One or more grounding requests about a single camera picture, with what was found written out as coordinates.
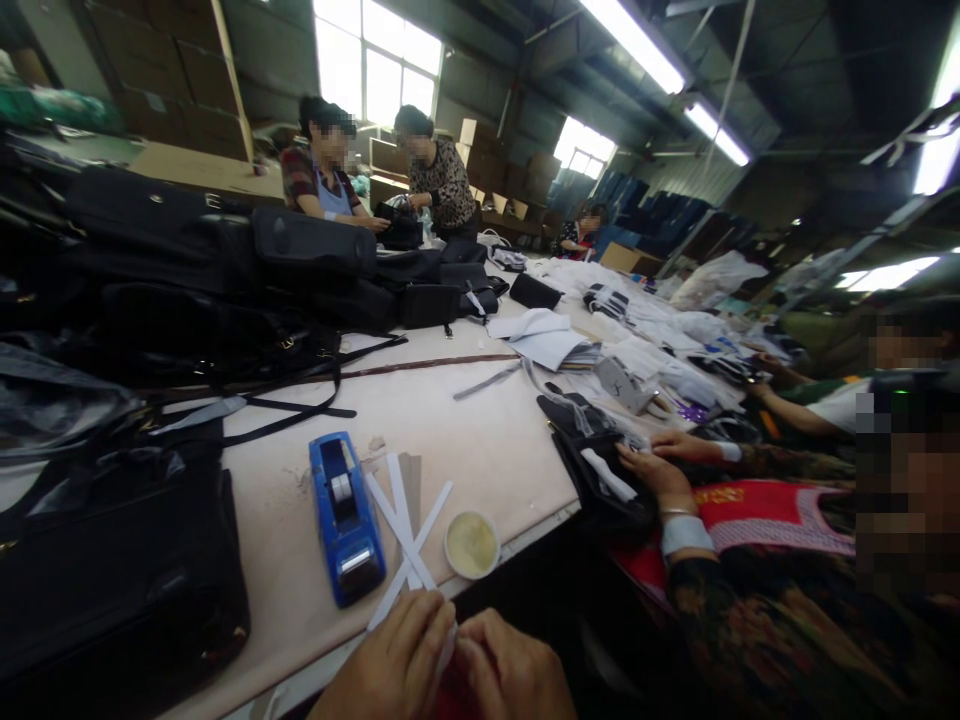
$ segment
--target leopard print shirt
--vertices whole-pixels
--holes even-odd
[[[411,162],[409,178],[411,195],[433,195],[430,213],[438,227],[460,227],[477,210],[476,201],[470,194],[467,170],[452,142],[437,141],[437,157],[430,167],[418,160]]]

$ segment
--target fluorescent light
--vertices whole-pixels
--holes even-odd
[[[866,275],[868,272],[870,271],[857,270],[856,272],[852,272],[852,273],[844,273],[841,276],[843,279],[840,282],[838,282],[836,285],[834,285],[834,287],[838,290],[842,290],[845,287],[850,287],[851,285],[855,284],[858,280],[862,279],[863,276]]]
[[[960,10],[953,16],[953,28],[947,39],[947,50],[940,64],[937,84],[930,99],[930,107],[946,104],[960,90]],[[916,195],[934,195],[946,184],[960,151],[960,132],[939,140],[931,140],[920,149],[920,166],[913,186]]]
[[[617,0],[580,0],[580,4],[643,66],[665,93],[675,95],[683,90],[683,75],[640,29],[623,5]]]
[[[684,110],[683,114],[690,119],[690,122],[700,128],[700,131],[710,140],[716,137],[717,147],[737,165],[743,167],[750,162],[750,156],[734,142],[734,139],[730,137],[726,130],[721,130],[720,134],[717,134],[717,128],[719,127],[717,121],[713,119],[713,116],[707,112],[703,105],[694,103],[692,107]]]
[[[874,290],[893,290],[903,285],[907,280],[926,270],[940,258],[919,258],[900,265],[888,265],[877,268],[866,277],[847,288],[849,292],[872,292]]]

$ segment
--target red apron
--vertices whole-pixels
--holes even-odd
[[[817,507],[821,495],[846,490],[776,480],[739,480],[694,491],[700,518],[719,555],[738,545],[777,545],[853,557],[855,541],[831,529]],[[667,599],[667,571],[660,555],[663,530],[642,546],[611,545],[614,561],[660,608]]]

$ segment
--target hand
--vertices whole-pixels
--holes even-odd
[[[383,218],[356,216],[354,217],[354,221],[358,227],[365,227],[367,230],[373,230],[375,233],[382,233],[390,227],[390,221],[384,220]]]
[[[408,720],[436,698],[437,665],[456,619],[434,590],[401,596],[386,619],[354,650],[313,706],[308,720]]]
[[[723,451],[716,443],[687,435],[680,430],[667,430],[650,438],[653,454],[702,465],[719,465]]]
[[[783,364],[770,353],[757,353],[753,356],[753,363],[758,370],[768,372],[774,377],[783,373]]]
[[[417,193],[410,196],[410,209],[417,212],[421,208],[430,207],[433,204],[433,196],[430,193]]]
[[[620,453],[620,463],[636,475],[658,498],[667,495],[693,494],[687,476],[666,460],[651,453],[634,452],[622,443],[617,443],[617,451]]]
[[[764,395],[773,395],[773,388],[767,383],[747,383],[747,395],[762,398]]]
[[[460,626],[454,657],[484,720],[576,720],[560,658],[496,610],[484,610]]]

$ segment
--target blue tape dispenser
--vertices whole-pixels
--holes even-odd
[[[311,442],[310,465],[333,597],[339,607],[347,607],[386,576],[380,528],[349,434],[331,433]]]

